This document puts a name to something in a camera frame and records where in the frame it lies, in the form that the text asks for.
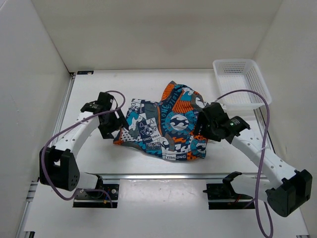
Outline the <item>aluminium front rail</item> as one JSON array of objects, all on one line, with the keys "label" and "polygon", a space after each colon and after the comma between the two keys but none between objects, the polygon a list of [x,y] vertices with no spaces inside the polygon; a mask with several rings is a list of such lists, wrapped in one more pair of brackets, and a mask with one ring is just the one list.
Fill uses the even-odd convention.
[{"label": "aluminium front rail", "polygon": [[223,179],[228,173],[207,174],[100,174],[103,179]]}]

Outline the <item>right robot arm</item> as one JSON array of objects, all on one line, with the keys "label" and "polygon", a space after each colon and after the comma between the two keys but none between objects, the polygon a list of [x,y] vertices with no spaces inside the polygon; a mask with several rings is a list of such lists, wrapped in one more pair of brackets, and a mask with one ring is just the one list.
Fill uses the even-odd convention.
[{"label": "right robot arm", "polygon": [[220,142],[226,140],[252,161],[267,182],[257,182],[241,172],[232,172],[223,180],[223,194],[238,194],[267,202],[281,217],[287,217],[311,197],[313,177],[307,170],[299,171],[262,145],[250,125],[241,117],[229,118],[220,103],[211,103],[199,112],[195,135]]}]

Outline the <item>white plastic basket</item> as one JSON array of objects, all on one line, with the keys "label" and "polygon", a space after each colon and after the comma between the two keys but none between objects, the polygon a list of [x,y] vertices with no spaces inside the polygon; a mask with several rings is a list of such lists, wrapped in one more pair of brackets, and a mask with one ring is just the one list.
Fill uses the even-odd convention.
[{"label": "white plastic basket", "polygon": [[231,91],[218,101],[231,115],[251,116],[254,110],[272,102],[270,92],[259,67],[252,59],[217,59],[213,63],[220,95]]}]

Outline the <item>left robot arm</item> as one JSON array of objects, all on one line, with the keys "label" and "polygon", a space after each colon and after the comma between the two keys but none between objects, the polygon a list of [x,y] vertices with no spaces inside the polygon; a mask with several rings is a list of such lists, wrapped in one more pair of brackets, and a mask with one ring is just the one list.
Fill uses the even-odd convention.
[{"label": "left robot arm", "polygon": [[86,103],[80,110],[76,123],[59,132],[40,151],[40,183],[55,191],[75,189],[87,191],[92,198],[103,195],[101,177],[81,172],[77,155],[95,129],[103,139],[113,139],[113,133],[128,128],[121,107],[113,96],[114,91],[100,92],[95,101]]}]

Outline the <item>colourful patterned shorts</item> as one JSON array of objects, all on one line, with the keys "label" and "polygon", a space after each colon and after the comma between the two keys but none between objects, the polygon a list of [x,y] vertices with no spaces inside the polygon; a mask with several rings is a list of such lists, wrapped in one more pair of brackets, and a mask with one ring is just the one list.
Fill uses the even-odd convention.
[{"label": "colourful patterned shorts", "polygon": [[207,105],[200,93],[171,81],[159,102],[132,99],[113,143],[168,161],[205,158],[208,139],[195,135],[199,113]]}]

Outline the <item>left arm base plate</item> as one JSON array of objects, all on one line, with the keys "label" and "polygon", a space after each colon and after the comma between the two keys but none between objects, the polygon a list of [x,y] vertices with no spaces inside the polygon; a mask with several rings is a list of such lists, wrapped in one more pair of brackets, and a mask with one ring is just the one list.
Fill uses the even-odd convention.
[{"label": "left arm base plate", "polygon": [[119,184],[108,183],[103,181],[103,184],[98,189],[104,190],[107,194],[98,191],[83,191],[76,193],[73,200],[73,208],[106,208],[115,209],[118,206]]}]

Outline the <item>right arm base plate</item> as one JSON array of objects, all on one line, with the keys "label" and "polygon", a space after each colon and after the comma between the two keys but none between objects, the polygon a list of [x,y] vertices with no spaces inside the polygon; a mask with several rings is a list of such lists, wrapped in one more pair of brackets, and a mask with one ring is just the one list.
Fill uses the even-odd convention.
[{"label": "right arm base plate", "polygon": [[207,183],[203,191],[208,196],[209,210],[254,209],[253,197],[231,193],[222,183]]}]

